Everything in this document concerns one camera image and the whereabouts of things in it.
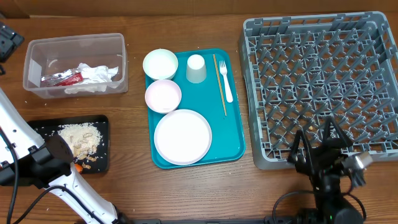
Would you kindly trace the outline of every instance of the white fork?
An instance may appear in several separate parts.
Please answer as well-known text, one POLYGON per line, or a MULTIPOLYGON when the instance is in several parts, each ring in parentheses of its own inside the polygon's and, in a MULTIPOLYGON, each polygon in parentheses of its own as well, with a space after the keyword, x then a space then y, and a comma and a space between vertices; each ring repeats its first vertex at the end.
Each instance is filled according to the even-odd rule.
POLYGON ((220 73, 223 75, 224 77, 224 86, 225 86, 225 97, 226 97, 226 101, 228 103, 232 103, 233 98, 232 98, 232 93, 231 93, 231 88, 229 87, 229 83, 228 83, 228 78, 226 76, 227 74, 227 69, 226 69, 226 65, 224 61, 220 61, 220 73))

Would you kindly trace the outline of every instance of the clear plastic bin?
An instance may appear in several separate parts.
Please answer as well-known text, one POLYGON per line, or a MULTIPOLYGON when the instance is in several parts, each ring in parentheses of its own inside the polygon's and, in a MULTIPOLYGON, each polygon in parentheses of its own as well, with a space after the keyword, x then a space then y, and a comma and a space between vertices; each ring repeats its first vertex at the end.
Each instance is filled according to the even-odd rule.
POLYGON ((24 88, 41 98, 102 95, 128 91, 127 53, 122 34, 95 34, 33 40, 27 48, 24 65, 24 88), (40 78, 77 68, 80 63, 90 67, 119 67, 111 82, 72 86, 40 87, 40 78), (83 91, 68 94, 70 88, 83 91))

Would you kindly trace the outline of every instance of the orange food piece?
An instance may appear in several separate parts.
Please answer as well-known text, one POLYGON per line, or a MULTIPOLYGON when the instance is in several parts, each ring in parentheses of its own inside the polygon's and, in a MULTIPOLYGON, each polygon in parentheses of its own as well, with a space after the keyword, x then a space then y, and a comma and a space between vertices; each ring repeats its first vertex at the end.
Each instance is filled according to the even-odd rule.
POLYGON ((83 172, 83 167, 79 164, 75 164, 76 170, 77 172, 79 172, 79 174, 81 174, 81 172, 83 172))

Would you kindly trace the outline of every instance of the blue tray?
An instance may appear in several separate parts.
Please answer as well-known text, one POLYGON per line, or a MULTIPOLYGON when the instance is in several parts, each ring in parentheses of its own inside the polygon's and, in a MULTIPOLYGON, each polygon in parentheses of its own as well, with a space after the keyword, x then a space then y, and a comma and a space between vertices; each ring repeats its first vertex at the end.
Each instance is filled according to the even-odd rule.
MULTIPOLYGON (((246 150, 246 143, 244 141, 241 113, 239 111, 235 81, 228 54, 221 49, 206 49, 180 52, 176 53, 176 56, 178 58, 178 69, 173 81, 179 85, 182 92, 181 103, 177 109, 193 110, 204 116, 211 127, 213 141, 207 154, 194 164, 178 166, 167 162, 157 152, 154 143, 155 128, 160 119, 163 118, 164 114, 158 114, 148 108, 150 151, 152 154, 152 160, 162 169, 173 169, 238 160, 243 156, 244 151, 246 150), (187 60, 189 56, 193 54, 199 54, 205 58, 207 77, 205 81, 199 84, 190 83, 185 75, 187 70, 187 60), (228 81, 234 98, 232 103, 228 103, 225 99, 224 81, 220 74, 227 117, 224 115, 213 54, 216 55, 217 64, 220 60, 224 60, 228 69, 228 81)), ((152 82, 154 81, 146 75, 146 88, 148 88, 152 82)))

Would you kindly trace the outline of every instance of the wooden chopstick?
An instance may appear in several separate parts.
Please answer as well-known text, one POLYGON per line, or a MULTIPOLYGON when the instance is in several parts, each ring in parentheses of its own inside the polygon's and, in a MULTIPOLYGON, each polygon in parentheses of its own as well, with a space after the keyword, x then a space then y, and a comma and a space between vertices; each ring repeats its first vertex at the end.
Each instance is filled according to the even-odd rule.
POLYGON ((217 60, 216 60, 216 55, 213 54, 213 59, 214 59, 214 65, 216 67, 216 73, 217 73, 217 79, 218 79, 218 87, 220 88, 220 94, 221 94, 221 100, 223 101, 223 106, 224 106, 224 113, 226 116, 226 109, 225 109, 225 102, 224 102, 224 94, 223 94, 223 89, 221 87, 221 82, 220 82, 220 75, 218 74, 218 66, 217 66, 217 60))

